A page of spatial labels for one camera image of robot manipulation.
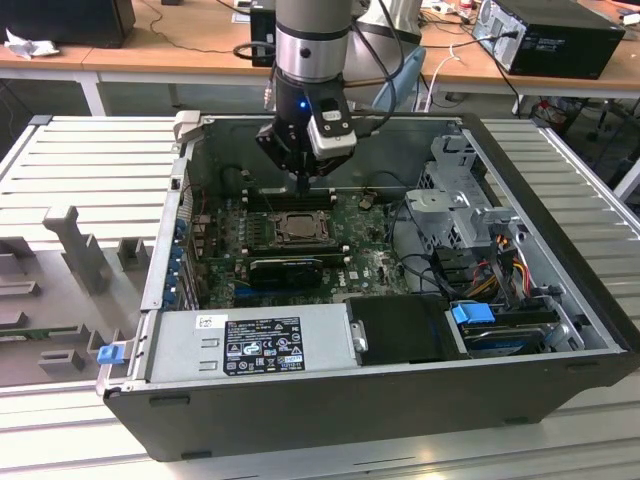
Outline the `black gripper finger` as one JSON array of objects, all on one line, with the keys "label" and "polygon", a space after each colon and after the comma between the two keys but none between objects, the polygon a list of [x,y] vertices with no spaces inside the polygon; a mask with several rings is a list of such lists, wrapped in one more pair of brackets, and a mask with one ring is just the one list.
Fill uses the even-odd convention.
[{"label": "black gripper finger", "polygon": [[315,157],[307,160],[304,169],[304,192],[307,193],[311,184],[318,178],[326,177],[350,158],[351,154],[346,154],[325,160],[318,160]]},{"label": "black gripper finger", "polygon": [[259,129],[255,140],[277,168],[293,177],[296,193],[305,194],[307,150],[301,129],[285,121],[271,121]]}]

